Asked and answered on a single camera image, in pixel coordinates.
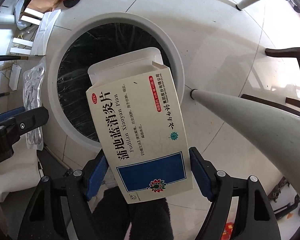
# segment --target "blue rectangle on box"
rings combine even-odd
[[[154,179],[164,180],[167,184],[186,179],[182,152],[117,167],[117,171],[127,192],[147,189]]]

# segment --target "colorful floral emblem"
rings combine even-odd
[[[178,139],[178,136],[179,136],[178,133],[172,132],[172,133],[170,134],[170,137],[169,137],[169,138],[170,138],[171,140],[174,140],[174,141],[175,141],[175,140]]]
[[[154,179],[153,181],[150,182],[149,188],[152,189],[154,192],[160,192],[163,191],[166,187],[167,183],[164,182],[164,180],[161,179]]]

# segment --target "silver screw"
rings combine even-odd
[[[258,178],[256,177],[256,176],[250,176],[250,179],[251,179],[251,181],[253,181],[253,182],[257,182],[258,181]]]
[[[76,170],[76,171],[74,171],[74,172],[73,172],[73,175],[74,175],[75,177],[81,176],[81,175],[82,175],[82,170]]]
[[[47,182],[49,180],[49,176],[43,176],[42,178],[41,178],[41,181],[42,182]]]
[[[217,171],[217,175],[219,177],[224,177],[226,175],[226,173],[224,171]]]

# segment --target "black pants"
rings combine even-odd
[[[123,240],[130,222],[130,240],[173,240],[165,198],[127,204],[119,187],[107,189],[93,212],[104,240]]]

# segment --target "cream cardboard box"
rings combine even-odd
[[[93,122],[127,203],[192,189],[181,110],[160,51],[130,52],[94,64],[88,73]]]

